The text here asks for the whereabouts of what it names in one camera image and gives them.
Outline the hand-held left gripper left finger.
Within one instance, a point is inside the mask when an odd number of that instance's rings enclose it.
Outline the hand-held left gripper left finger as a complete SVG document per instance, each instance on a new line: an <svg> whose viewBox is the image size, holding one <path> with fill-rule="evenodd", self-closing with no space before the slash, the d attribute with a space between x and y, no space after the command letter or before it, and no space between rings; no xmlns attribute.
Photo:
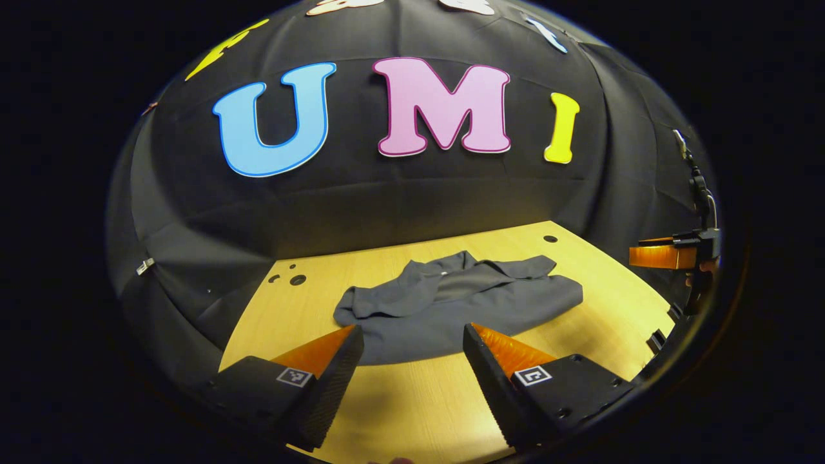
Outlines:
<svg viewBox="0 0 825 464"><path fill-rule="evenodd" d="M324 443L364 352L351 324L267 360L245 356L194 388L254 434L312 452Z"/></svg>

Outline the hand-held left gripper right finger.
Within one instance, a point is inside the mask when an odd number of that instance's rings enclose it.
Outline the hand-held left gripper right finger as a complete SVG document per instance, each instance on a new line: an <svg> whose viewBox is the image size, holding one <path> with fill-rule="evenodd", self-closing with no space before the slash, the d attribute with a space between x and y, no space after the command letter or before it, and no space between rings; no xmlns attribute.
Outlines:
<svg viewBox="0 0 825 464"><path fill-rule="evenodd" d="M480 324L463 326L463 353L516 450L569 436L634 388L586 356L555 358Z"/></svg>

